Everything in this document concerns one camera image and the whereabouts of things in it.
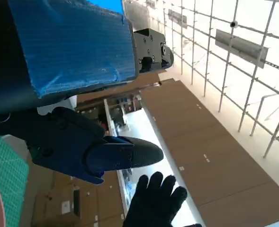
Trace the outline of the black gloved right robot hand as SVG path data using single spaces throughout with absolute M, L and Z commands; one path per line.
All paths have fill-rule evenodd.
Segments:
M 164 178 L 161 172 L 140 176 L 123 226 L 171 227 L 188 196 L 184 187 L 174 189 L 175 183 L 175 176 Z

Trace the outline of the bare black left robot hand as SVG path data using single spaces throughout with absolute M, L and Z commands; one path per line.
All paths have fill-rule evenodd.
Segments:
M 37 108 L 127 84 L 172 66 L 163 34 L 80 0 L 0 0 L 0 135 L 29 146 L 34 164 L 101 184 L 106 171 L 158 163 L 162 150 L 107 136 L 66 107 Z

